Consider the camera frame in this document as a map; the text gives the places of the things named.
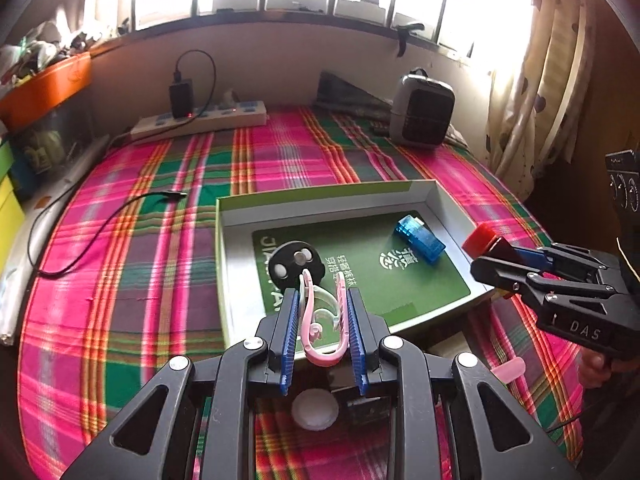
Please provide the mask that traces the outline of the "person right hand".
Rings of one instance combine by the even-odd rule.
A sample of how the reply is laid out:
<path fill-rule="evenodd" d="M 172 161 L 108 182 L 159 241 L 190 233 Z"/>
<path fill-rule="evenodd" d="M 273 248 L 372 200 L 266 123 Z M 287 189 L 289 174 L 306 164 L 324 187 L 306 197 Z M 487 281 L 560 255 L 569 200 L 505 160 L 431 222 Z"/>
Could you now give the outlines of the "person right hand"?
<path fill-rule="evenodd" d="M 609 361 L 603 354 L 590 349 L 580 350 L 577 373 L 585 389 L 602 387 L 614 374 L 634 372 L 639 368 L 639 358 L 629 361 Z"/>

